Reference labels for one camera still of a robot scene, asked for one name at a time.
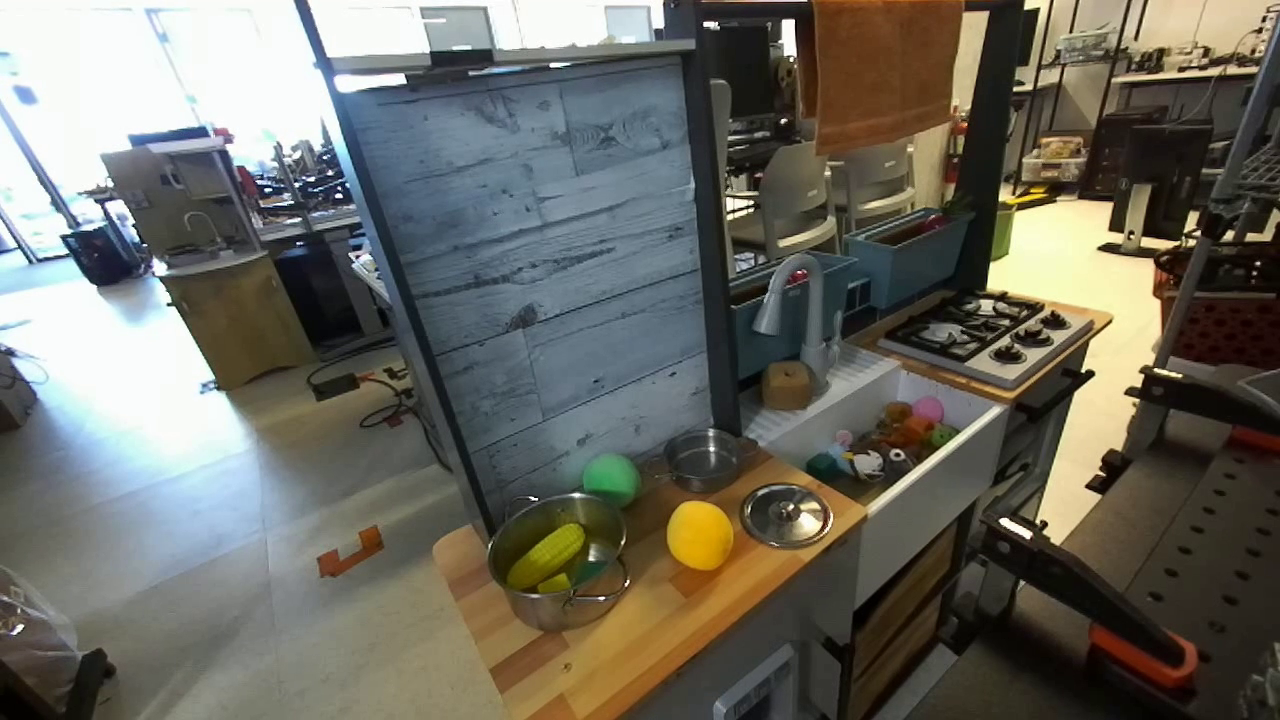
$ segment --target wooden cutting board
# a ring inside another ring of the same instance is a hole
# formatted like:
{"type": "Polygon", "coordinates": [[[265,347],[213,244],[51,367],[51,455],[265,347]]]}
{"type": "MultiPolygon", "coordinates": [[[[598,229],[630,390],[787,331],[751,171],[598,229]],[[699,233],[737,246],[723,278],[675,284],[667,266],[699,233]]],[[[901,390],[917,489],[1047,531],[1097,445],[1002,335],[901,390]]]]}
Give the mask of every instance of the wooden cutting board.
{"type": "Polygon", "coordinates": [[[645,497],[627,506],[630,592],[604,619],[571,631],[537,631],[512,616],[508,597],[486,578],[475,528],[436,539],[430,562],[508,716],[624,716],[863,520],[854,501],[757,447],[737,484],[704,497],[741,528],[731,558],[720,570],[689,570],[664,547],[667,513],[689,497],[664,469],[645,472],[645,497]],[[832,522],[820,545],[775,553],[741,528],[744,497],[772,481],[792,481],[827,504],[832,522]]]}

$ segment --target gray wooden board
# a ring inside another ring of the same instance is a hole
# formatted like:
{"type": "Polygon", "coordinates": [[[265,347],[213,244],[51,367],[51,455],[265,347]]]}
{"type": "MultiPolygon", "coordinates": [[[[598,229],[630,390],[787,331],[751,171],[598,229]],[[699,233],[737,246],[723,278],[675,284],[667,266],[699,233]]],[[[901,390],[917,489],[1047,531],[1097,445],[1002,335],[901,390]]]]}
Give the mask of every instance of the gray wooden board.
{"type": "Polygon", "coordinates": [[[452,410],[475,447],[543,419],[523,331],[442,350],[440,370],[449,374],[452,410]]]}
{"type": "Polygon", "coordinates": [[[683,359],[613,397],[547,415],[500,445],[475,447],[475,475],[497,516],[527,497],[581,489],[597,453],[651,455],[667,434],[709,423],[709,365],[683,359]]]}
{"type": "Polygon", "coordinates": [[[704,357],[694,272],[527,326],[547,415],[704,357]]]}
{"type": "Polygon", "coordinates": [[[624,164],[660,149],[683,149],[683,88],[675,65],[565,82],[568,149],[581,171],[624,164]]]}
{"type": "Polygon", "coordinates": [[[386,188],[565,144],[561,82],[452,82],[350,96],[358,150],[386,188]]]}
{"type": "Polygon", "coordinates": [[[709,423],[681,59],[347,102],[491,516],[709,423]]]}

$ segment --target banana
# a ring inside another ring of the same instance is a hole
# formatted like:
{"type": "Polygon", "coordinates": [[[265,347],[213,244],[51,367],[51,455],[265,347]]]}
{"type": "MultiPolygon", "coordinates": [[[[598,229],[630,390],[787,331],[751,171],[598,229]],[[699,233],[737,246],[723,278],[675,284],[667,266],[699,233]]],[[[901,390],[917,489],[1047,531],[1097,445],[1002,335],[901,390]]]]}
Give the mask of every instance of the banana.
{"type": "Polygon", "coordinates": [[[527,592],[539,578],[565,570],[588,547],[582,522],[561,522],[537,539],[512,566],[508,589],[527,592]]]}

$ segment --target stove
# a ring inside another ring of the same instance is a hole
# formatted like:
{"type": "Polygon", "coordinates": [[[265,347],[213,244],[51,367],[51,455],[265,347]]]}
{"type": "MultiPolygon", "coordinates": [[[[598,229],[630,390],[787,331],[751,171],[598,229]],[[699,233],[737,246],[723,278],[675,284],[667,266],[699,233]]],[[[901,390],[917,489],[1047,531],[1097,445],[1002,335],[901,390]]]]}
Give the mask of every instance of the stove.
{"type": "Polygon", "coordinates": [[[1020,389],[1081,335],[1087,314],[1007,293],[947,295],[882,331],[880,347],[994,389],[1020,389]]]}

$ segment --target white sink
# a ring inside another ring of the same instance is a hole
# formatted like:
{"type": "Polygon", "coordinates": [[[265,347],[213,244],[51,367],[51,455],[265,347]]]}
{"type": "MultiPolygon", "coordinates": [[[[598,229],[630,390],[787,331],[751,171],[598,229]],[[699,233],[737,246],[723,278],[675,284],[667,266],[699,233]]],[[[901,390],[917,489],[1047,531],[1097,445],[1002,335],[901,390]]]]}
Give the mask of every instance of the white sink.
{"type": "Polygon", "coordinates": [[[822,397],[802,410],[748,410],[748,434],[802,469],[837,445],[841,426],[866,432],[882,415],[882,405],[923,397],[935,397],[960,432],[895,484],[854,484],[853,497],[866,513],[854,531],[854,605],[891,578],[991,484],[1007,407],[902,370],[901,359],[859,350],[827,374],[822,397]]]}

